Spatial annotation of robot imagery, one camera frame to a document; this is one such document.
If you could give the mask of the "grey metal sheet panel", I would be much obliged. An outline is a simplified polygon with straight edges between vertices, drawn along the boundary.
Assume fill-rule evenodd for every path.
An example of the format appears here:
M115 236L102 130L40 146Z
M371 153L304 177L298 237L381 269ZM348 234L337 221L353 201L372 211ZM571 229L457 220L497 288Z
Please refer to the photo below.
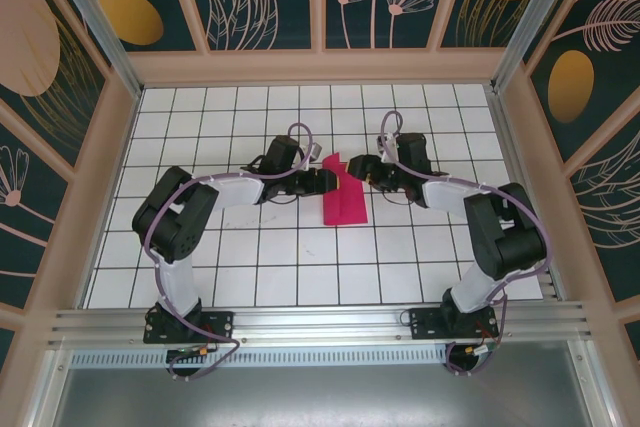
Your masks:
M459 379L436 365L74 370L55 427L592 427L572 377Z

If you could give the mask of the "aluminium side rail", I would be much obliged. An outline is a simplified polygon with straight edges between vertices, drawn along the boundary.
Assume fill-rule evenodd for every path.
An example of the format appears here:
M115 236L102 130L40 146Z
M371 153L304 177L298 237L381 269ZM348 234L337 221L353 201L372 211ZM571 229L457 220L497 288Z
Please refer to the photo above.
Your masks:
M491 89L487 90L485 94L509 179L524 187L536 214L539 215L536 197L532 190L528 173L522 162L519 145L513 134L506 111L504 110L501 97ZM538 275L538 281L545 301L562 300L562 297L558 296L556 275L552 270L547 269L542 271Z

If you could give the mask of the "aluminium mounting rail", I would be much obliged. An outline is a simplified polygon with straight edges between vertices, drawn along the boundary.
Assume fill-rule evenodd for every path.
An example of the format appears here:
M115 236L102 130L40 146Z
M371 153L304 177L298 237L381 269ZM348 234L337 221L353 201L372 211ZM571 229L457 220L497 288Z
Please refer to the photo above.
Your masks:
M45 341L60 348L141 346L145 313L144 309L59 311ZM400 305L239 308L233 338L247 347L408 344L407 323L406 308ZM591 337L579 302L516 301L507 307L506 342Z

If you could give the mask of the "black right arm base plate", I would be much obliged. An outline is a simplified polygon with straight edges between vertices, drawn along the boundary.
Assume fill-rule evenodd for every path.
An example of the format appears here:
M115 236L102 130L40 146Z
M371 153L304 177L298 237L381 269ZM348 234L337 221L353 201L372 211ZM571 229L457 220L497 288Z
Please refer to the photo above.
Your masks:
M409 310L409 327L414 340L480 339L483 333L497 338L499 325L493 308L472 313L446 311L444 308Z

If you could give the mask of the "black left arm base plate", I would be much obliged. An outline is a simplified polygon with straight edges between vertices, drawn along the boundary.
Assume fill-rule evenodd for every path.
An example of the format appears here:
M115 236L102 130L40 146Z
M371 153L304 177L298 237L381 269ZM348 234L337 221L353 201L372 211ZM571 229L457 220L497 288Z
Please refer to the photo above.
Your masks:
M228 342L233 332L234 314L231 311L193 311L185 319L208 333L223 336ZM211 342L207 336L193 331L170 312L152 309L145 315L144 344L196 344Z

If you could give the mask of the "aluminium frame post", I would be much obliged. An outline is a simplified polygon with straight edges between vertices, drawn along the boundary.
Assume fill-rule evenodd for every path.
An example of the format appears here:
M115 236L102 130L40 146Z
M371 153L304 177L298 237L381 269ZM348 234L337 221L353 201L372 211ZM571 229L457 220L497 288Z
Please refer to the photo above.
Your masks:
M501 94L543 25L556 0L530 0L491 79L491 91Z
M98 0L73 0L73 2L85 16L88 27L96 36L96 39L111 61L112 66L123 81L128 92L135 100L139 100L142 83L124 47L100 7Z

